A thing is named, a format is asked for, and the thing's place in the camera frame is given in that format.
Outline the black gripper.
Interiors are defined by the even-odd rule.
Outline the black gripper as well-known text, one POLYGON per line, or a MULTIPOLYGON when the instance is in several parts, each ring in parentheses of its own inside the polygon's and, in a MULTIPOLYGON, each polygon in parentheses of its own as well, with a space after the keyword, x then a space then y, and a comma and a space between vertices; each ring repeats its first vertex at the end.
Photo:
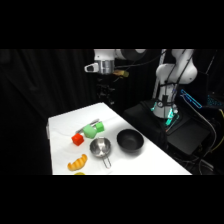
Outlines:
MULTIPOLYGON (((99 75, 97 78, 97 93, 99 95, 99 102, 105 103, 106 100, 104 96, 108 96, 114 88, 112 87, 112 83, 114 78, 112 75, 99 75)), ((115 100, 112 96, 108 96, 109 105, 115 105, 115 100)))

